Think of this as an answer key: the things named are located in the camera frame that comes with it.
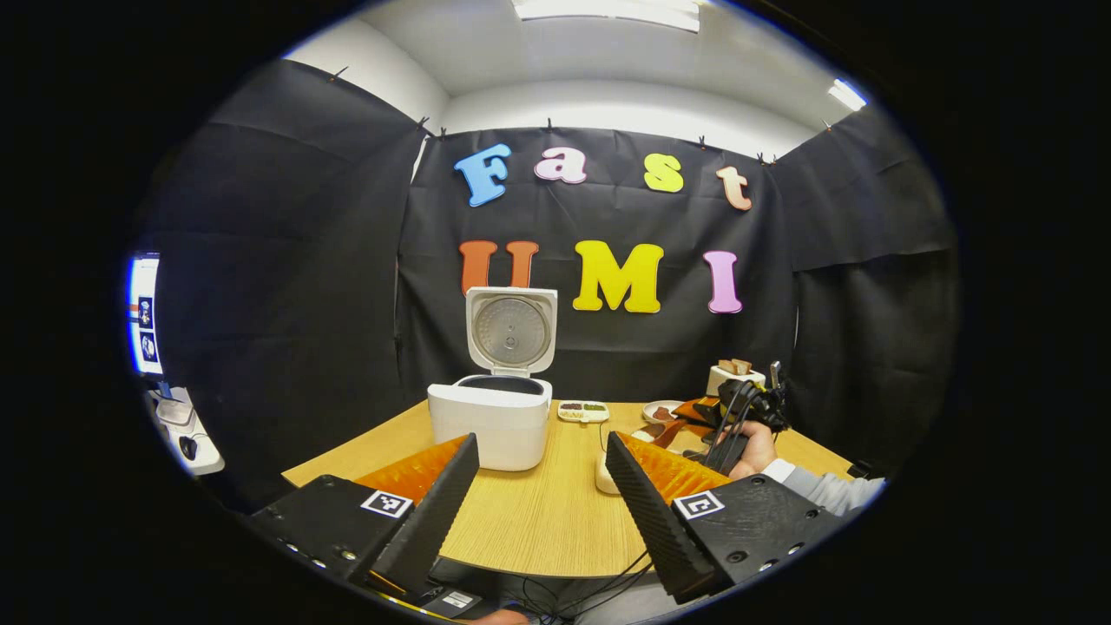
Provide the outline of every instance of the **sleeve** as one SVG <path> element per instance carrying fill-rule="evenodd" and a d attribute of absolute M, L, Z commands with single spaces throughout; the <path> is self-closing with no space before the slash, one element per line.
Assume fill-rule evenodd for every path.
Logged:
<path fill-rule="evenodd" d="M 783 486 L 837 516 L 868 504 L 887 484 L 883 478 L 850 482 L 841 480 L 832 473 L 818 477 L 802 467 L 793 467 L 787 478 L 781 482 Z"/>

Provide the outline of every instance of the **screen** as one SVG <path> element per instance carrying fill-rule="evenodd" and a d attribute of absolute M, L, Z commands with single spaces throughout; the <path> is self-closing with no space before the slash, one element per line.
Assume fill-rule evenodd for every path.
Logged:
<path fill-rule="evenodd" d="M 137 253 L 131 258 L 128 285 L 128 327 L 131 355 L 140 374 L 161 376 L 162 363 L 158 351 L 158 329 L 154 325 L 154 280 L 158 276 L 158 252 Z"/>

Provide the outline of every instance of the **plate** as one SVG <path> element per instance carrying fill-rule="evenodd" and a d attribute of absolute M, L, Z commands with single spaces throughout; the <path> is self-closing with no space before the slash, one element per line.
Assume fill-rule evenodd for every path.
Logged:
<path fill-rule="evenodd" d="M 585 406 L 591 405 L 593 410 L 587 411 Z M 593 424 L 608 421 L 610 410 L 603 402 L 591 402 L 584 400 L 564 400 L 556 409 L 556 415 L 564 422 L 578 422 L 581 424 Z"/>
<path fill-rule="evenodd" d="M 655 414 L 655 411 L 658 409 L 667 409 L 668 412 L 670 413 L 671 411 L 674 411 L 675 409 L 682 405 L 683 405 L 682 402 L 675 402 L 673 400 L 661 400 L 659 402 L 652 402 L 651 404 L 644 404 L 644 409 L 641 411 L 641 413 L 642 416 L 644 417 L 644 421 L 650 424 L 667 424 L 670 422 L 661 422 L 660 420 L 652 416 L 653 414 Z"/>

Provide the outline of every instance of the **ceiling light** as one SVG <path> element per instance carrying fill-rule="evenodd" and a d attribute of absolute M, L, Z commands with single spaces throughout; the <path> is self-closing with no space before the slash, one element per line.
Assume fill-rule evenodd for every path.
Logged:
<path fill-rule="evenodd" d="M 854 111 L 859 111 L 861 108 L 863 108 L 864 104 L 868 103 L 863 98 L 860 97 L 860 93 L 853 91 L 852 87 L 845 84 L 844 81 L 842 81 L 841 79 L 837 79 L 833 81 L 833 87 L 830 87 L 830 95 L 833 95 L 834 98 L 840 100 L 842 104 L 849 107 Z"/>
<path fill-rule="evenodd" d="M 542 18 L 617 18 L 698 32 L 698 2 L 691 0 L 513 0 L 521 21 Z"/>

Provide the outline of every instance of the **table top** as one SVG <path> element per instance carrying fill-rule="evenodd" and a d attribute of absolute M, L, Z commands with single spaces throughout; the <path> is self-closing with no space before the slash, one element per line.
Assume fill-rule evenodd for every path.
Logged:
<path fill-rule="evenodd" d="M 648 425 L 643 404 L 607 403 L 610 420 L 579 424 L 548 415 L 544 457 L 529 471 L 479 470 L 440 548 L 442 557 L 472 566 L 558 577 L 602 577 L 620 573 L 644 551 L 632 516 L 618 495 L 594 487 L 610 431 L 631 433 Z M 323 474 L 358 480 L 433 444 L 428 402 L 282 474 L 302 486 Z M 680 432 L 671 450 L 704 450 L 691 432 Z M 851 480 L 850 463 L 794 431 L 779 435 L 779 456 L 815 474 Z"/>

